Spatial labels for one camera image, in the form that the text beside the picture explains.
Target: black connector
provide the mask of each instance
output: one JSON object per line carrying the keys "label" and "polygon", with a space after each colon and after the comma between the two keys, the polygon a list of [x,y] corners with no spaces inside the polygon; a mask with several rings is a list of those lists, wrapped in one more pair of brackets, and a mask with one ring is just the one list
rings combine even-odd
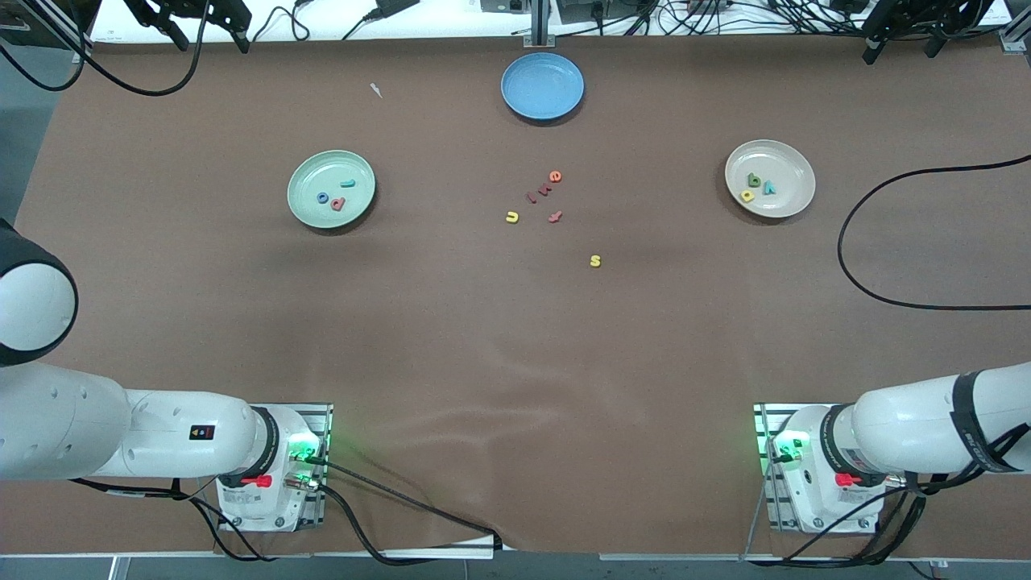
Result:
{"label": "black connector", "polygon": [[407,10],[415,4],[419,4],[419,0],[376,0],[376,6],[379,8],[376,11],[375,18],[389,19],[402,10]]}

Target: blue plate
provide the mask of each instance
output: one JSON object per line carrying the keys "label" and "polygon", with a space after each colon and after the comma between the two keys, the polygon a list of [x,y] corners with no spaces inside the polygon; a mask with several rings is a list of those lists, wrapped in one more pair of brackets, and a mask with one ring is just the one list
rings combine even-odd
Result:
{"label": "blue plate", "polygon": [[516,59],[505,69],[501,96],[523,116],[551,121],[575,108],[584,98],[584,75],[565,57],[533,53]]}

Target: table surface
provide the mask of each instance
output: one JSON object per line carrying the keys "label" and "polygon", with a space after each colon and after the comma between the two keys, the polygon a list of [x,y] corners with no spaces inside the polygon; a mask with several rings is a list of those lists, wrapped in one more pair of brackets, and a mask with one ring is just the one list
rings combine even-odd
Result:
{"label": "table surface", "polygon": [[[525,53],[498,40],[213,47],[161,99],[85,73],[16,223],[81,295],[45,362],[127,388],[332,402],[336,462],[518,549],[739,553],[761,477],[754,403],[855,401],[1031,347],[1026,314],[888,307],[834,253],[845,212],[880,180],[1027,151],[1025,61],[992,41],[934,60],[900,43],[873,67],[861,50],[573,39],[559,52],[584,71],[585,102],[547,127],[506,109],[498,79]],[[187,57],[100,58],[154,87]],[[726,156],[754,138],[808,157],[818,193],[803,213],[768,223],[731,199]],[[294,168],[330,148],[377,176],[371,213],[341,235],[306,229],[286,203]],[[530,205],[552,169],[563,181]],[[857,216],[847,259],[901,299],[1026,303],[1027,178],[903,181]],[[1029,484],[986,477],[936,497],[899,555],[1031,557]],[[474,536],[334,485],[379,546]],[[65,482],[0,494],[6,553],[211,545],[173,503]],[[760,530],[754,551],[798,538]],[[319,531],[260,545],[358,549],[333,509]]]}
{"label": "table surface", "polygon": [[[793,29],[781,22],[779,18],[770,13],[755,4],[763,4],[765,0],[746,0],[735,2],[726,10],[722,11],[719,18],[712,15],[695,15],[689,19],[689,23],[699,30],[708,31],[707,34],[788,34]],[[827,6],[830,0],[820,0],[820,3]],[[280,0],[245,0],[251,9],[253,19],[247,31],[247,38],[254,38],[255,33],[265,23],[269,11],[279,4],[291,6]],[[875,2],[870,2],[869,6],[860,13],[853,15],[853,21],[862,25],[873,9]],[[298,20],[307,26],[311,31],[311,40],[339,40],[362,16],[369,10],[376,7],[375,0],[357,0],[340,4],[338,2],[327,2],[315,0],[298,10]],[[650,34],[659,36],[665,31],[671,30],[674,35],[687,35],[687,27],[678,27],[676,19],[684,19],[688,15],[687,4],[673,0],[663,0],[662,8],[655,12],[656,22],[650,28]],[[198,20],[182,20],[173,18],[178,23],[187,38],[191,41],[197,37]],[[1009,23],[1011,20],[1009,11],[1006,9],[1004,0],[992,0],[985,18],[982,20],[983,26],[1000,26]],[[627,20],[621,23],[611,23],[605,27],[606,36],[617,36],[626,32],[634,20]],[[575,23],[563,25],[559,19],[558,8],[552,2],[551,19],[548,20],[548,32],[553,34],[563,34],[568,32],[579,32],[594,27],[594,23]],[[511,37],[517,31],[524,31],[530,27],[530,14],[504,14],[484,12],[479,7],[479,0],[422,0],[415,6],[408,8],[389,19],[366,24],[358,29],[351,37],[354,40],[367,40],[376,38],[441,38],[441,37],[474,37],[474,36],[504,36]],[[588,35],[598,34],[596,31],[586,33]],[[158,32],[155,28],[143,28],[136,22],[135,16],[126,7],[123,0],[104,0],[97,12],[97,19],[92,30],[93,39],[97,42],[110,42],[115,44],[146,44],[146,43],[170,43],[171,40]],[[294,36],[290,27],[290,19],[279,12],[275,16],[267,32],[261,36],[261,41],[293,41]],[[231,42],[229,33],[215,26],[208,26],[204,31],[205,42]]]}

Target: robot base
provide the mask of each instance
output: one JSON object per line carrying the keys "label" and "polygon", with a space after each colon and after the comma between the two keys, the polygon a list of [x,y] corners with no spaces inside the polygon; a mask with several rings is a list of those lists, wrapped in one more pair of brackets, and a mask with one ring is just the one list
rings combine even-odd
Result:
{"label": "robot base", "polygon": [[[325,468],[296,459],[297,453],[328,452],[333,406],[329,404],[263,405],[279,429],[279,446],[272,466],[269,487],[248,483],[229,488],[217,482],[219,507],[241,532],[296,532],[319,526],[325,514],[325,498],[285,485],[290,478],[311,478],[325,483]],[[223,523],[223,531],[232,531]]]}
{"label": "robot base", "polygon": [[[791,455],[794,460],[776,464],[774,473],[784,476],[798,528],[818,534],[860,504],[885,492],[885,485],[874,487],[839,486],[835,473],[820,443],[821,423],[830,409],[822,405],[805,406],[795,412],[771,443],[772,456]],[[884,500],[873,502],[849,520],[834,526],[832,534],[872,534]]]}

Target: white plate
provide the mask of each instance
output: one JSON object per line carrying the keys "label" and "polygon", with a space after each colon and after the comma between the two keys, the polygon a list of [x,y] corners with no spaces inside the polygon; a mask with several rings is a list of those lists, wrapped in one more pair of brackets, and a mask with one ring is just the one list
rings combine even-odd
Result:
{"label": "white plate", "polygon": [[[776,193],[763,195],[763,184],[749,186],[749,173],[763,183],[769,180]],[[805,209],[817,193],[812,166],[791,145],[769,139],[749,141],[727,158],[724,171],[730,196],[753,213],[766,217],[787,217]],[[751,190],[755,198],[745,203],[741,192]]]}

